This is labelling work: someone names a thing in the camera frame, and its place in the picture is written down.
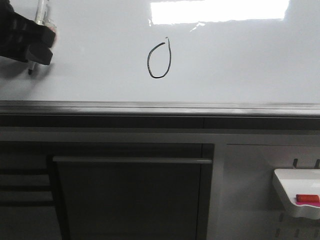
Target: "cabinet door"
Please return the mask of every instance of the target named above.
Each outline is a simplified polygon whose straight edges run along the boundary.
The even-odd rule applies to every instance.
[[[72,240],[196,239],[201,165],[58,162]]]

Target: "dark panel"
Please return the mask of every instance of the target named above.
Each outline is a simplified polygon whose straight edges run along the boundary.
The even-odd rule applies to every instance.
[[[208,117],[205,129],[320,130],[320,118]]]
[[[58,163],[71,239],[195,240],[200,167]]]
[[[47,156],[46,165],[49,174],[50,185],[52,188],[52,198],[54,201],[55,212],[59,223],[61,237],[62,240],[70,240],[71,238],[65,197],[62,191],[57,164],[53,162],[52,156]]]
[[[201,117],[0,115],[3,127],[202,129]]]
[[[213,144],[202,145],[202,157],[213,160],[214,158]],[[208,228],[209,207],[210,207],[210,197],[211,197],[211,179],[212,179],[212,172],[213,172],[212,167],[213,167],[212,164],[201,165],[196,240],[207,239],[207,228]]]
[[[4,143],[0,149],[0,239],[61,240],[41,148]]]
[[[43,143],[42,149],[55,156],[108,156],[201,158],[201,144],[167,143]]]

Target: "whiteboard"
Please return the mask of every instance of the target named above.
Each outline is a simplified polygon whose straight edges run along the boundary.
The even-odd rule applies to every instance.
[[[51,0],[51,65],[0,57],[0,101],[320,103],[320,1],[284,2]]]

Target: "white surface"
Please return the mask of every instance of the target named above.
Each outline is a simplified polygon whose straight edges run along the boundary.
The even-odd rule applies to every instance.
[[[320,219],[320,207],[296,204],[297,194],[320,195],[320,169],[276,169],[273,184],[290,215]]]
[[[207,12],[220,17],[181,24],[153,23],[151,3],[158,0],[50,2],[58,27],[51,66],[29,77],[25,64],[0,58],[0,100],[320,103],[319,0],[291,0],[284,19],[284,0],[228,0],[223,6],[205,0],[212,7]],[[11,4],[34,19],[37,0]],[[202,8],[188,15],[202,16],[196,11]],[[153,79],[147,56],[165,37],[171,69]],[[166,71],[168,59],[167,44],[153,53],[155,75]]]

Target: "whiteboard marker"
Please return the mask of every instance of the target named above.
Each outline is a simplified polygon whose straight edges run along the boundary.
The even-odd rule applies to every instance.
[[[48,14],[48,6],[49,6],[49,0],[38,0],[38,7],[36,10],[35,20],[34,22],[38,25],[44,25],[45,18]],[[29,62],[29,69],[28,74],[31,75],[35,69],[36,62],[30,61]]]

